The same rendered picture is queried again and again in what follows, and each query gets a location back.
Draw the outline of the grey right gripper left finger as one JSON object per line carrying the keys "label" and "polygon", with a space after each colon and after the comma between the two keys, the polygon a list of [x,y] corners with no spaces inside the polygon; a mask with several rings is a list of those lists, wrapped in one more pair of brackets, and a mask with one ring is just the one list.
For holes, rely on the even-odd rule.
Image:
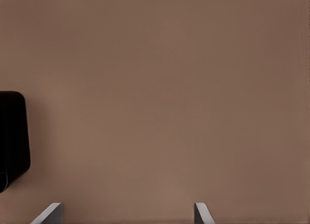
{"label": "grey right gripper left finger", "polygon": [[63,203],[52,203],[30,224],[64,224]]}

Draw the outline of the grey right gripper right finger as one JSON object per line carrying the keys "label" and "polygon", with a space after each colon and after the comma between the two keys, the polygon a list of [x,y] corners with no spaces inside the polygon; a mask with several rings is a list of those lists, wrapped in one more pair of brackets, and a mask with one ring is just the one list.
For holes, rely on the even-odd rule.
{"label": "grey right gripper right finger", "polygon": [[205,203],[194,204],[194,224],[215,224]]}

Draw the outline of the black rounded container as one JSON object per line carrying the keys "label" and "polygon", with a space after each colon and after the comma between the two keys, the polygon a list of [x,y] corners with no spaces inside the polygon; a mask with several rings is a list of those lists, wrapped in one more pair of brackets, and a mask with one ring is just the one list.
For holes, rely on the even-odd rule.
{"label": "black rounded container", "polygon": [[17,91],[0,91],[0,193],[30,166],[25,98]]}

